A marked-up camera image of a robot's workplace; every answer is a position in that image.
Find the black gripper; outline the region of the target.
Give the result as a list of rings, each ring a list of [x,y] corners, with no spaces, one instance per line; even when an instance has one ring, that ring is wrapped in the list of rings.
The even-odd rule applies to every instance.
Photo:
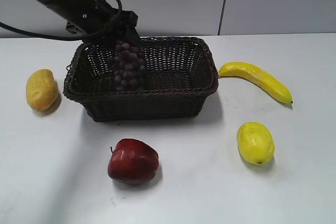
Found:
[[[67,22],[66,30],[71,34],[86,36],[85,42],[112,45],[124,41],[137,47],[140,36],[136,31],[138,15],[131,10],[123,10],[120,0],[113,8],[106,0],[95,0],[93,13],[83,12],[78,25]]]

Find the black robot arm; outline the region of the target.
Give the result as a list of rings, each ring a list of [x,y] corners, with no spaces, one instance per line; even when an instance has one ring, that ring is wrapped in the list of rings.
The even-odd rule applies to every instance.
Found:
[[[21,35],[59,41],[78,41],[114,47],[124,41],[140,42],[136,31],[138,16],[123,10],[120,0],[36,0],[67,21],[71,37],[52,36],[20,30],[4,23],[1,28]]]

